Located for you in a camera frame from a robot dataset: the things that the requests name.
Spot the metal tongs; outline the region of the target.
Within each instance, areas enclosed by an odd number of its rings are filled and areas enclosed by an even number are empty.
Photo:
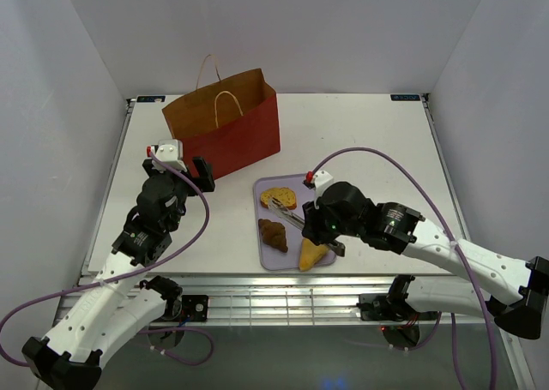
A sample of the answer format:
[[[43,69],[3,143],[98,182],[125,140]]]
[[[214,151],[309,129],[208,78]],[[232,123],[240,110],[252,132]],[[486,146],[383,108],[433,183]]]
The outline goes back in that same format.
[[[305,227],[305,221],[298,215],[293,213],[287,207],[285,207],[281,201],[274,197],[268,199],[268,209],[274,213],[278,218],[284,219],[289,224],[302,231]],[[331,243],[325,243],[325,246],[333,251],[337,256],[344,257],[346,253],[346,246],[343,243],[334,241]]]

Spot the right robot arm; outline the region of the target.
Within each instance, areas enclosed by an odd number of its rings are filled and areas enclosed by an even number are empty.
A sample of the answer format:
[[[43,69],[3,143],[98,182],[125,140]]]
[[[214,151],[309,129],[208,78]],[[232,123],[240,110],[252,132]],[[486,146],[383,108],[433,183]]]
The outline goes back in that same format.
[[[400,274],[387,295],[366,304],[377,320],[415,313],[487,316],[522,339],[539,339],[548,298],[548,261],[500,255],[447,232],[421,213],[396,202],[374,203],[348,182],[324,173],[304,181],[314,198],[303,205],[303,237],[335,246],[337,237],[357,237],[370,247],[426,261],[452,279]]]

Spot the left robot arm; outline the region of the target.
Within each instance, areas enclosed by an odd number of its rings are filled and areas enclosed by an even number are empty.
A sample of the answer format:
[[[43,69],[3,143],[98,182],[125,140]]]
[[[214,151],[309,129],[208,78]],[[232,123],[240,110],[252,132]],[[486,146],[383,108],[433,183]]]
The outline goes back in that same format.
[[[181,315],[181,287],[162,276],[144,277],[170,246],[187,198],[214,191],[211,165],[201,157],[193,164],[196,176],[184,172],[180,157],[143,161],[148,178],[92,288],[43,338],[22,347],[33,374],[50,388],[94,388],[126,342],[153,321]]]

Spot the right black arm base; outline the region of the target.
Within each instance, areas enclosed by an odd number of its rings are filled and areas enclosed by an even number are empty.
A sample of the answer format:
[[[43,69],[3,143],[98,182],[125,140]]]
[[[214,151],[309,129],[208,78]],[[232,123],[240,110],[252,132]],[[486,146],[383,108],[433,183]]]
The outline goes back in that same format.
[[[418,311],[407,303],[410,285],[416,280],[413,275],[397,275],[387,293],[372,296],[360,294],[356,307],[362,321],[434,321],[436,311]]]

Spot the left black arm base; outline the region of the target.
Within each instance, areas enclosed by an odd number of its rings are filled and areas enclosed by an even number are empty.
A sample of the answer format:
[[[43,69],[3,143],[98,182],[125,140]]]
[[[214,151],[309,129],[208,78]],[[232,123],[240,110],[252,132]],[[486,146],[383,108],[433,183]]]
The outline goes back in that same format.
[[[202,322],[208,319],[209,296],[184,294],[183,288],[175,281],[155,276],[149,281],[139,283],[141,290],[154,290],[165,302],[163,314],[155,321],[164,322]]]

